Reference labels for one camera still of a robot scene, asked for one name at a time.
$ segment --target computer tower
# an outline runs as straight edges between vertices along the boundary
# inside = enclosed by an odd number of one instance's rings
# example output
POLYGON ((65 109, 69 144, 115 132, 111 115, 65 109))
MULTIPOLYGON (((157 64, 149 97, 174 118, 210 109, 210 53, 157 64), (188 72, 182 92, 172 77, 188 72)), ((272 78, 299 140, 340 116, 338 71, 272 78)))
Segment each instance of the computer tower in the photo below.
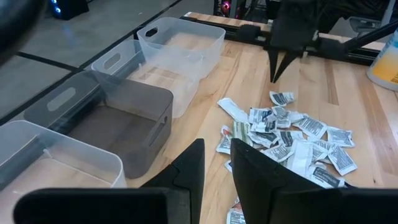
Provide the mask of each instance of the computer tower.
POLYGON ((63 20, 89 11, 86 0, 49 0, 49 8, 55 18, 63 20))

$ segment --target plastic bottle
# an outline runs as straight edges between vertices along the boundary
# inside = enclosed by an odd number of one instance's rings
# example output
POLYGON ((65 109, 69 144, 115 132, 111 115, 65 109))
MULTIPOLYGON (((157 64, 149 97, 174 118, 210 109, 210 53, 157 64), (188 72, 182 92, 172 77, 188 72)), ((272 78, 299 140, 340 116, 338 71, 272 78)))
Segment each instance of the plastic bottle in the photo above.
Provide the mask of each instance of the plastic bottle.
POLYGON ((372 82, 398 91, 398 29, 373 61, 367 75, 372 82))

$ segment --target condiment packet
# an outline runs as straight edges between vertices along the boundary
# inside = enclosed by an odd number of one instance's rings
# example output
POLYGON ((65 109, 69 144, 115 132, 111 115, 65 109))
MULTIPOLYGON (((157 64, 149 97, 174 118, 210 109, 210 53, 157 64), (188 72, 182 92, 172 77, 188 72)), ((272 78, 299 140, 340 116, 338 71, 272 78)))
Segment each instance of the condiment packet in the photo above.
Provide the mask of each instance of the condiment packet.
POLYGON ((339 146, 331 149, 328 156, 337 172, 342 176, 358 168, 348 153, 339 146))
POLYGON ((293 123, 293 126, 300 128, 307 136, 317 139, 322 138, 323 134, 328 129, 328 126, 325 123, 315 120, 307 114, 304 114, 304 119, 301 121, 293 123))
POLYGON ((355 147, 352 131, 345 131, 329 126, 327 132, 328 142, 341 147, 355 147))
POLYGON ((302 131, 280 131, 276 132, 276 135, 282 140, 286 147, 292 147, 294 139, 304 140, 302 131))
POLYGON ((276 121, 276 127, 277 128, 290 128, 290 125, 291 125, 292 123, 290 122, 290 120, 289 119, 278 119, 277 121, 276 121))
POLYGON ((246 224, 241 204, 235 203, 226 215, 226 224, 246 224))
POLYGON ((221 138, 221 142, 218 144, 216 151, 220 153, 231 154, 231 139, 233 137, 232 131, 226 125, 223 125, 221 128, 221 134, 223 137, 221 138))
POLYGON ((316 163, 308 168, 307 179, 326 189, 344 187, 344 178, 336 178, 321 165, 316 163))
POLYGON ((274 133, 254 133, 250 131, 248 136, 255 143, 261 144, 267 148, 271 147, 272 144, 275 144, 279 140, 279 137, 274 133))
MULTIPOLYGON (((332 144, 330 142, 324 141, 322 139, 313 138, 313 137, 308 137, 307 140, 316 144, 317 146, 320 146, 321 148, 325 149, 327 152, 329 152, 335 146, 334 144, 332 144)), ((324 158, 324 159, 319 159, 318 161, 324 162, 327 164, 332 164, 328 156, 326 156, 326 158, 324 158)))
POLYGON ((234 121, 234 131, 233 131, 233 137, 238 138, 246 144, 253 146, 253 142, 251 139, 248 137, 248 132, 250 130, 250 124, 249 123, 242 123, 238 121, 234 121))
POLYGON ((260 123, 266 122, 267 117, 272 114, 272 110, 269 108, 250 108, 249 123, 260 123))
POLYGON ((230 98, 223 98, 217 102, 235 121, 248 123, 249 116, 239 108, 230 98))
POLYGON ((287 119, 290 114, 290 112, 288 110, 285 110, 283 106, 273 106, 272 112, 277 119, 287 119))
POLYGON ((226 169, 228 169, 228 171, 232 172, 232 162, 230 160, 226 161, 224 166, 226 169))
POLYGON ((254 123, 250 131, 258 133, 273 133, 276 131, 277 118, 275 116, 268 116, 266 122, 254 123))
POLYGON ((307 169, 312 162, 312 145, 294 139, 291 150, 294 154, 287 159, 287 168, 306 178, 307 169))
POLYGON ((325 148, 320 147, 317 144, 312 144, 312 162, 316 162, 322 159, 326 159, 328 151, 325 148))
POLYGON ((299 113, 297 111, 290 111, 289 113, 289 120, 292 123, 299 122, 304 119, 304 114, 299 113))
POLYGON ((278 106, 286 106, 286 104, 294 101, 294 94, 292 92, 276 93, 274 91, 270 91, 269 97, 272 102, 278 106))
POLYGON ((276 162, 282 162, 294 153, 291 148, 287 148, 283 144, 274 146, 270 149, 261 150, 261 152, 276 162))

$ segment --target dark tinted plastic bin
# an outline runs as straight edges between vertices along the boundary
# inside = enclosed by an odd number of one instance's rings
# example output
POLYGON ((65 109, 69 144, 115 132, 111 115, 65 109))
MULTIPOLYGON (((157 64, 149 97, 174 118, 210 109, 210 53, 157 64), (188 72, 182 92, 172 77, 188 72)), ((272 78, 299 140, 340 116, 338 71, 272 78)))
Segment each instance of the dark tinted plastic bin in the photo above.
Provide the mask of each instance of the dark tinted plastic bin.
POLYGON ((117 154, 127 178, 144 175, 170 136, 173 94, 95 71, 74 75, 26 120, 117 154))

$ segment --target wooden workbench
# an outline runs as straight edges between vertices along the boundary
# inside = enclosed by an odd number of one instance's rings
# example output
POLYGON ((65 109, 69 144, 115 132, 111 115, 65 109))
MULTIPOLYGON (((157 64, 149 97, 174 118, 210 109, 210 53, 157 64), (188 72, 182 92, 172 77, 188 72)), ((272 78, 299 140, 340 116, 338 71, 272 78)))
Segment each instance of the wooden workbench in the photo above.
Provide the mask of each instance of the wooden workbench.
MULTIPOLYGON (((211 22, 239 26, 243 21, 191 13, 211 22)), ((269 29, 258 24, 263 30, 269 29)), ((332 38, 346 40, 344 37, 332 38)), ((383 44, 369 47, 380 49, 383 44)), ((158 174, 194 139, 206 145, 206 179, 201 223, 225 223, 236 198, 233 177, 224 163, 228 155, 215 151, 223 124, 232 127, 232 118, 216 103, 231 98, 240 108, 272 106, 269 91, 292 91, 294 103, 288 110, 307 113, 330 126, 353 130, 355 148, 347 149, 358 170, 345 179, 359 187, 398 187, 398 93, 373 84, 367 67, 309 57, 296 59, 276 84, 269 81, 267 52, 261 47, 226 40, 218 65, 203 79, 185 114, 173 121, 172 134, 164 149, 143 177, 128 180, 138 187, 158 174)))

